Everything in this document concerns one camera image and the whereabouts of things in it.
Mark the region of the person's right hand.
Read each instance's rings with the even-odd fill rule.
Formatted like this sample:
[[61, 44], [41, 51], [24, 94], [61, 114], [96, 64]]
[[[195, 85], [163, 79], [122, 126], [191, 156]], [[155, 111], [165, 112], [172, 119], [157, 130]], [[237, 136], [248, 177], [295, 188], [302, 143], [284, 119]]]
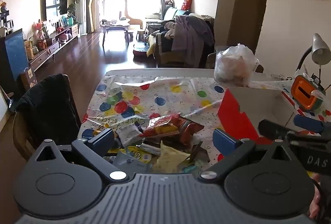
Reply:
[[314, 183], [314, 197], [313, 197], [313, 201], [310, 204], [309, 207], [309, 218], [310, 219], [314, 219], [314, 220], [318, 220], [321, 210], [320, 210], [320, 205], [321, 205], [321, 198], [322, 198], [322, 190], [320, 187], [320, 175], [314, 172], [309, 172], [309, 175], [311, 177], [311, 179], [313, 180]]

